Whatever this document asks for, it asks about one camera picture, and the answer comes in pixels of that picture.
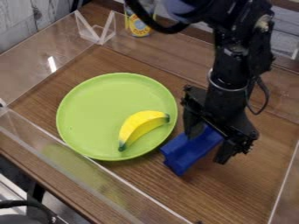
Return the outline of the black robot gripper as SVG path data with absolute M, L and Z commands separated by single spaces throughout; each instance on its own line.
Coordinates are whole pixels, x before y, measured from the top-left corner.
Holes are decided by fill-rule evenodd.
M 246 112 L 252 82 L 242 75 L 208 73 L 207 78 L 207 90 L 192 85 L 183 88 L 184 134 L 194 139 L 207 124 L 226 137 L 214 157 L 214 162 L 224 165 L 231 157 L 248 153 L 248 140 L 259 136 Z

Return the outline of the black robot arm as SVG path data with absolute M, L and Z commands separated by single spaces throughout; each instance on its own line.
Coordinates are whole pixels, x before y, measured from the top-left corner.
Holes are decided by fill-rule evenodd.
M 207 75 L 206 90 L 184 88 L 183 125 L 187 137 L 195 138 L 210 125 L 223 136 L 214 161 L 226 164 L 239 153 L 248 153 L 259 133 L 248 120 L 254 110 L 254 88 L 270 96 L 262 74 L 271 70 L 275 56 L 271 36 L 275 26 L 270 0 L 164 0 L 164 8 L 176 24 L 164 26 L 149 16 L 140 0 L 125 4 L 141 21 L 157 32 L 175 34 L 203 22 L 214 32 L 215 60 Z

